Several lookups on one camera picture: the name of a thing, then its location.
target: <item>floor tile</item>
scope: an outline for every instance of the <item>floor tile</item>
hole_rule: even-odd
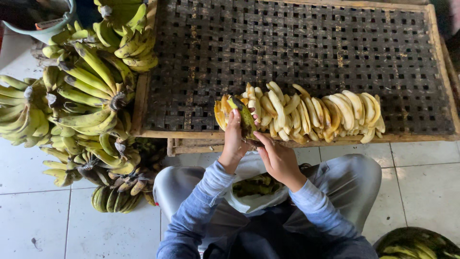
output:
[[[69,194],[70,190],[0,195],[2,258],[64,258]]]
[[[397,167],[408,226],[460,244],[460,163]]]
[[[382,184],[364,225],[362,235],[374,244],[393,229],[406,227],[403,204],[394,168],[382,169]]]
[[[70,187],[57,187],[53,184],[54,177],[42,172],[49,167],[42,164],[44,160],[57,159],[47,155],[37,147],[24,148],[12,146],[0,138],[0,194],[63,190]]]
[[[319,148],[317,147],[298,147],[294,148],[297,158],[297,164],[308,163],[310,165],[317,165],[321,163],[319,155]]]
[[[382,168],[393,167],[390,144],[357,144],[346,146],[320,147],[321,161],[327,161],[346,154],[363,154],[373,158]]]
[[[460,162],[454,141],[392,143],[396,166],[430,165]]]
[[[72,190],[66,259],[152,258],[160,242],[160,208],[145,200],[128,214],[100,213],[93,189]]]
[[[5,35],[0,52],[0,75],[19,80],[25,77],[40,78],[43,69],[39,67],[30,50],[34,40],[29,35]]]

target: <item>woven bamboo tray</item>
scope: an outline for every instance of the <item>woven bamboo tray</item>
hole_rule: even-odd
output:
[[[375,141],[459,138],[433,5],[165,0],[157,19],[160,62],[139,77],[134,135],[223,139],[214,101],[274,80],[288,94],[298,83],[380,95],[387,133]]]

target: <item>ripe banana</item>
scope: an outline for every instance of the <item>ripe banana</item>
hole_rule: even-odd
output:
[[[253,116],[247,107],[236,97],[230,96],[227,100],[232,109],[238,109],[241,114],[241,136],[243,138],[257,140],[254,131],[257,130]]]

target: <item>wooden crate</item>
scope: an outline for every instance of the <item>wooden crate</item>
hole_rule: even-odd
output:
[[[426,33],[429,35],[429,41],[433,45],[433,49],[431,50],[431,53],[433,55],[432,59],[436,61],[437,71],[439,72],[437,77],[442,82],[442,91],[444,92],[446,96],[446,103],[443,105],[443,107],[441,107],[441,109],[444,109],[444,111],[448,113],[447,117],[448,117],[448,120],[452,121],[452,129],[451,131],[447,130],[445,131],[445,133],[441,133],[441,134],[436,134],[435,132],[432,132],[430,130],[428,133],[423,134],[422,132],[410,132],[409,130],[402,129],[402,131],[397,132],[395,134],[384,135],[383,139],[375,138],[374,142],[376,141],[384,141],[384,142],[433,141],[433,140],[452,141],[452,140],[459,139],[460,123],[459,123],[459,118],[458,118],[458,113],[457,113],[457,108],[456,108],[458,103],[456,104],[455,102],[456,98],[454,97],[454,94],[453,94],[453,91],[456,93],[458,93],[459,91],[458,78],[454,76],[456,73],[455,71],[452,70],[453,68],[451,67],[451,62],[449,60],[448,55],[445,55],[446,62],[444,61],[444,57],[442,53],[443,46],[438,36],[436,16],[435,16],[433,5],[416,6],[416,5],[406,5],[406,4],[376,3],[376,2],[365,2],[365,1],[335,1],[335,0],[329,0],[329,1],[296,0],[296,1],[287,1],[286,3],[295,3],[295,4],[300,4],[300,5],[310,4],[310,5],[318,5],[318,6],[322,6],[322,5],[344,6],[346,8],[354,8],[354,9],[362,8],[363,10],[380,8],[382,10],[383,9],[388,10],[388,11],[392,10],[393,12],[394,11],[404,11],[404,12],[422,12],[424,13],[426,22],[428,23],[428,31]],[[169,143],[171,144],[170,148],[174,148],[176,150],[176,152],[171,151],[170,154],[204,152],[203,147],[206,147],[210,152],[212,152],[209,146],[215,149],[214,152],[218,151],[220,149],[219,143],[221,143],[218,140],[222,140],[224,138],[224,132],[222,132],[222,130],[215,130],[215,125],[217,124],[214,122],[215,119],[214,119],[212,112],[207,113],[207,117],[203,117],[203,125],[212,123],[211,126],[213,129],[208,129],[208,127],[204,127],[206,129],[199,129],[199,130],[190,129],[190,128],[187,129],[187,127],[183,129],[178,129],[178,128],[164,129],[164,130],[150,130],[149,129],[149,126],[145,123],[145,116],[149,114],[149,112],[151,113],[151,110],[152,110],[152,109],[149,110],[149,106],[151,107],[152,103],[164,101],[164,100],[159,100],[159,98],[156,98],[156,99],[151,98],[151,96],[154,96],[154,94],[151,93],[150,89],[151,89],[151,84],[153,82],[152,76],[155,73],[156,71],[153,70],[149,72],[148,74],[144,74],[139,77],[138,89],[136,93],[135,110],[134,110],[134,116],[133,116],[132,134],[136,136],[143,136],[143,137],[170,138],[171,139],[169,141]],[[164,99],[167,100],[170,97],[171,96],[165,96]],[[210,106],[210,110],[212,109],[214,99],[217,99],[217,97],[213,97],[213,98],[210,97],[208,99],[208,105]],[[186,115],[187,111],[198,111],[200,110],[200,107],[197,108],[197,107],[189,106],[189,107],[185,107],[185,109],[186,109],[186,112],[181,113],[181,114],[185,113],[184,125],[186,125],[187,120],[190,119],[190,117],[187,117]],[[345,138],[338,138],[332,144],[331,143],[328,144],[325,141],[312,141],[312,142],[308,142],[307,145],[305,146],[311,147],[311,146],[353,144],[359,141],[360,138],[361,136],[350,136],[350,137],[345,137]],[[181,141],[181,139],[199,139],[199,140],[204,140],[204,143],[200,142],[199,140],[197,140],[197,142],[195,142],[194,144],[192,144],[192,142],[186,141],[186,145],[185,145],[184,142]],[[213,142],[211,143],[211,145],[207,145],[206,141],[209,141],[209,140],[216,140],[217,142]],[[297,146],[297,144],[294,144],[294,143],[291,143],[291,144],[288,143],[287,145],[292,146],[292,147]],[[190,148],[191,146],[197,146],[197,148],[196,149]]]

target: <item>person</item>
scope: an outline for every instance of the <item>person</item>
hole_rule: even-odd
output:
[[[154,197],[170,219],[156,258],[377,258],[361,235],[377,197],[381,167],[351,154],[298,166],[294,150],[257,131],[267,172],[289,188],[284,202],[245,215],[223,200],[248,151],[241,115],[232,110],[222,155],[208,168],[171,166],[156,177]]]

